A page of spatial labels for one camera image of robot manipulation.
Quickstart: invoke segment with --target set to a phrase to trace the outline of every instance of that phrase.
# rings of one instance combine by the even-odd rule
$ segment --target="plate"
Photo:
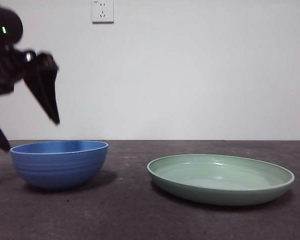
[[[226,155],[184,154],[148,163],[163,190],[199,203],[247,206],[283,195],[295,180],[288,169],[269,162]]]

